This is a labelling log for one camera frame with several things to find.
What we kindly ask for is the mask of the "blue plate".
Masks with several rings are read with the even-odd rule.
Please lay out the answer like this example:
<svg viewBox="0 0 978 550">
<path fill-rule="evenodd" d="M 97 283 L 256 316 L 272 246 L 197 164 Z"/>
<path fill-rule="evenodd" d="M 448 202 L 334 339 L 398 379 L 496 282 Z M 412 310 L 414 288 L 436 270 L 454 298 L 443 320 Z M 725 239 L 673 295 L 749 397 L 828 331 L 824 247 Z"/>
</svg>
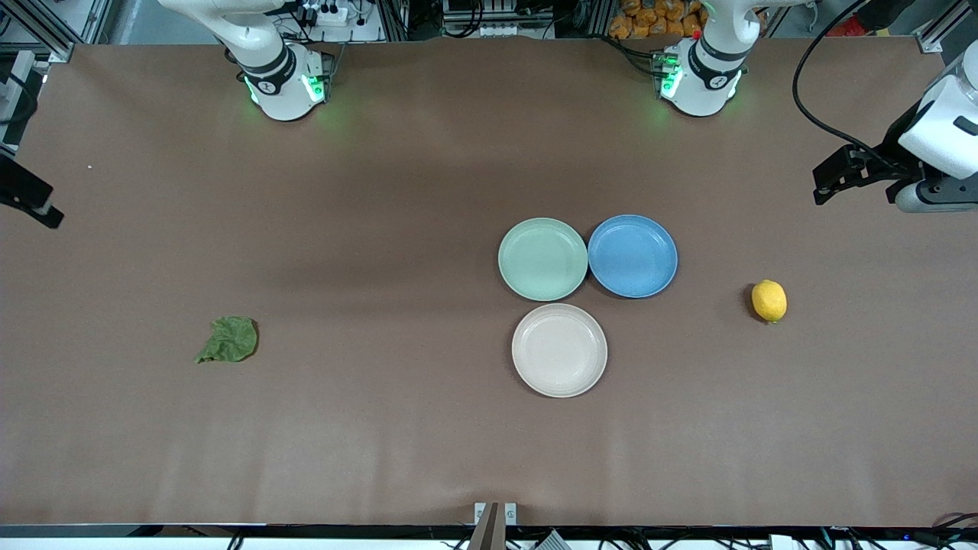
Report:
<svg viewBox="0 0 978 550">
<path fill-rule="evenodd" d="M 673 237 L 642 215 L 616 215 L 598 224 L 590 236 L 588 257 L 598 284 L 626 299 L 646 299 L 664 291 L 680 264 Z"/>
</svg>

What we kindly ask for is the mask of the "light green plate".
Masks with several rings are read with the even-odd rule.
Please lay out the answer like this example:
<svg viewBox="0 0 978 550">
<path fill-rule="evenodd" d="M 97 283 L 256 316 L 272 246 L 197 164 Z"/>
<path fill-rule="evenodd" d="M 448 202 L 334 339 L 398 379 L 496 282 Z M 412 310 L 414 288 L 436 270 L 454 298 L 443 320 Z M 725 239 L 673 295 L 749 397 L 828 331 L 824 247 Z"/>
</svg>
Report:
<svg viewBox="0 0 978 550">
<path fill-rule="evenodd" d="M 587 245 L 569 224 L 535 217 L 511 227 L 500 241 L 498 269 L 518 296 L 556 302 L 580 287 L 589 271 Z"/>
</svg>

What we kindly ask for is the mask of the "black electronics unit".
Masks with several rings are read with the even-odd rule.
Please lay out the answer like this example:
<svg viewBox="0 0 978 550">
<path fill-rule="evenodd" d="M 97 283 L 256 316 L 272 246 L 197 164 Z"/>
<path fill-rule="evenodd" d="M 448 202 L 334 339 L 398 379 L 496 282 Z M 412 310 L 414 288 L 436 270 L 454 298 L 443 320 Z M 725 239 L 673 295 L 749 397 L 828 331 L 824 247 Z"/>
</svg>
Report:
<svg viewBox="0 0 978 550">
<path fill-rule="evenodd" d="M 454 38 L 551 34 L 555 0 L 438 0 L 442 33 Z"/>
</svg>

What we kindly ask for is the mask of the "bag of orange items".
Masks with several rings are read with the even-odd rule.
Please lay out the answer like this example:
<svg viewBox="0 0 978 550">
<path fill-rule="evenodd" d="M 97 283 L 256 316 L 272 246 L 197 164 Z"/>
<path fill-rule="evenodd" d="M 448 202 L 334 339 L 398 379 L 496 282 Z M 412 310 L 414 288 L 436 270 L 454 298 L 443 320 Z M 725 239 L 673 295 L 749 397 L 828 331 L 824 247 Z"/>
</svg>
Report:
<svg viewBox="0 0 978 550">
<path fill-rule="evenodd" d="M 607 34 L 615 40 L 660 34 L 698 38 L 709 14 L 700 0 L 616 0 Z"/>
</svg>

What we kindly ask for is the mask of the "yellow lemon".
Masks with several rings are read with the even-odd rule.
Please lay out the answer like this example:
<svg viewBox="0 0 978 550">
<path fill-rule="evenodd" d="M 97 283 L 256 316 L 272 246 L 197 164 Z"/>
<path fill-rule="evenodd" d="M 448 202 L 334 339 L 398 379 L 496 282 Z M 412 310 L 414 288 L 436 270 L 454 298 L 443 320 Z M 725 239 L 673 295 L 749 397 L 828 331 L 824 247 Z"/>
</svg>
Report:
<svg viewBox="0 0 978 550">
<path fill-rule="evenodd" d="M 779 323 L 787 313 L 785 289 L 776 281 L 762 280 L 751 289 L 751 303 L 755 313 L 765 322 Z"/>
</svg>

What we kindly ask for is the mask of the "white power strip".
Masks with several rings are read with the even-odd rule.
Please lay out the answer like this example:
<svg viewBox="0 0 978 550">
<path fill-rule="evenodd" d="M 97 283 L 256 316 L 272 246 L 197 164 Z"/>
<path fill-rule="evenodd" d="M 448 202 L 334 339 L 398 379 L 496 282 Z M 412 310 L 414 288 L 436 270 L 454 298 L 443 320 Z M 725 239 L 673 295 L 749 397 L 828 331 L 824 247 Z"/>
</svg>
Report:
<svg viewBox="0 0 978 550">
<path fill-rule="evenodd" d="M 294 0 L 291 14 L 303 28 L 341 28 L 351 21 L 351 11 L 339 0 Z"/>
</svg>

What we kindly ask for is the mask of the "green lettuce leaf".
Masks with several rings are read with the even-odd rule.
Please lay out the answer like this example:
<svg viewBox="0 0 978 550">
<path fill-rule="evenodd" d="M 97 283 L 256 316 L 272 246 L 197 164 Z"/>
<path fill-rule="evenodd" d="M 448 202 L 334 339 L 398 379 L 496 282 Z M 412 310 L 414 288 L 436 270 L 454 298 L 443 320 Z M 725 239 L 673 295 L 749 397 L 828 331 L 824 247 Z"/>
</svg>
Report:
<svg viewBox="0 0 978 550">
<path fill-rule="evenodd" d="M 250 358 L 258 345 L 257 324 L 244 316 L 223 316 L 210 323 L 211 334 L 196 355 L 196 364 L 207 362 L 238 363 Z"/>
</svg>

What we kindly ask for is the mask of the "brown slanted bar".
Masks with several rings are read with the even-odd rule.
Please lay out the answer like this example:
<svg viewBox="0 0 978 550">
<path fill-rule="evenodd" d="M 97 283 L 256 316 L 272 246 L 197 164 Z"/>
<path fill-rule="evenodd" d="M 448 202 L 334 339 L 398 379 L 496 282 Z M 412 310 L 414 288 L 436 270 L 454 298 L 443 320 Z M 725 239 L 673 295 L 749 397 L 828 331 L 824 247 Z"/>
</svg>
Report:
<svg viewBox="0 0 978 550">
<path fill-rule="evenodd" d="M 504 504 L 486 503 L 469 537 L 467 550 L 506 550 L 506 527 Z"/>
</svg>

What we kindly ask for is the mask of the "beige plate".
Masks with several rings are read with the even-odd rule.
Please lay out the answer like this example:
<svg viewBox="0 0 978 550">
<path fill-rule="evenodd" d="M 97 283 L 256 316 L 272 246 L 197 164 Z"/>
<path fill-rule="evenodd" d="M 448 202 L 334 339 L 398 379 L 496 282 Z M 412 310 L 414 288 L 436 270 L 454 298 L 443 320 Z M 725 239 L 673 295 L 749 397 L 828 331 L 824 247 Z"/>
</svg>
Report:
<svg viewBox="0 0 978 550">
<path fill-rule="evenodd" d="M 582 396 L 607 369 L 604 329 L 577 306 L 549 303 L 528 312 L 511 338 L 511 360 L 530 389 L 551 398 Z"/>
</svg>

